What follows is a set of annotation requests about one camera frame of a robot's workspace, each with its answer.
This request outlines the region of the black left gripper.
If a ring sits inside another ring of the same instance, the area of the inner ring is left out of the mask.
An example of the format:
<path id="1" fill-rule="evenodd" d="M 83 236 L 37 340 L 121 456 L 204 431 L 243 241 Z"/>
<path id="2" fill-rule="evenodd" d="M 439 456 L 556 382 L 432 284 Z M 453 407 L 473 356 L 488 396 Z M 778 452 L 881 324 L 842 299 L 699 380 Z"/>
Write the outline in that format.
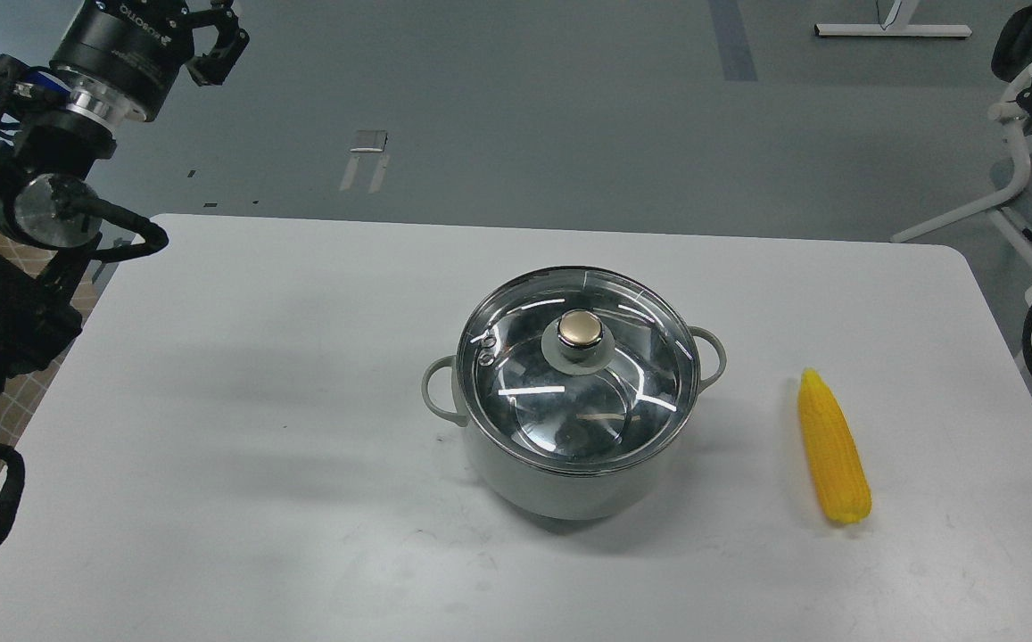
<path id="1" fill-rule="evenodd" d="M 217 30 L 196 54 L 194 32 Z M 70 90 L 64 110 L 94 123 L 152 122 L 184 68 L 197 86 L 221 86 L 251 42 L 233 4 L 190 11 L 185 1 L 85 1 L 50 66 Z"/>

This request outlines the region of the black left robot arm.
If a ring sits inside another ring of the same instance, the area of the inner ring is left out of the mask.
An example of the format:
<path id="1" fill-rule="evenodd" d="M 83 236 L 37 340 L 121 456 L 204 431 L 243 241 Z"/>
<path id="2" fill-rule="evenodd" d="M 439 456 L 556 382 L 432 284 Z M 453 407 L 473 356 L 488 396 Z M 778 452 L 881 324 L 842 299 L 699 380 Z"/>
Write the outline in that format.
<path id="1" fill-rule="evenodd" d="M 84 1 L 46 65 L 0 54 L 0 395 L 79 338 L 71 300 L 93 261 L 168 247 L 88 185 L 121 123 L 154 121 L 181 72 L 223 84 L 248 42 L 233 1 Z"/>

